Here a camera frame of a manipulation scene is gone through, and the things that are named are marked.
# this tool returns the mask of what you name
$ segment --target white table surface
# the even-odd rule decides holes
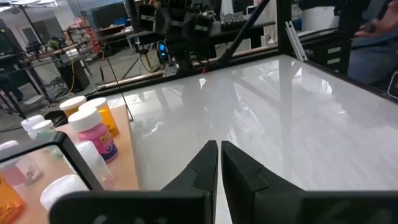
[[[288,56],[124,94],[144,190],[164,187],[210,139],[305,190],[398,189],[398,105]],[[231,223],[218,177],[216,220]]]

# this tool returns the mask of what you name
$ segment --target person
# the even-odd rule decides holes
[[[363,13],[365,20],[376,15],[385,0],[372,0]],[[398,69],[398,0],[390,2],[384,17],[373,20],[375,32],[360,30],[352,44],[348,76],[363,84],[385,79]]]
[[[0,89],[6,92],[11,92],[17,102],[24,100],[24,94],[18,89],[9,75],[0,74]]]

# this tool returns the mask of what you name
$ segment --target pole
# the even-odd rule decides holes
[[[36,28],[35,28],[35,26],[33,25],[33,23],[32,23],[32,21],[31,21],[30,17],[27,15],[24,6],[23,6],[23,5],[17,5],[17,6],[18,6],[19,9],[24,13],[24,15],[25,15],[26,19],[28,20],[30,26],[32,27],[33,33],[37,36],[37,38],[39,39],[39,42],[43,45],[43,44],[44,44],[44,43],[43,43],[43,40],[42,40],[42,38],[40,37],[40,35],[37,33]]]

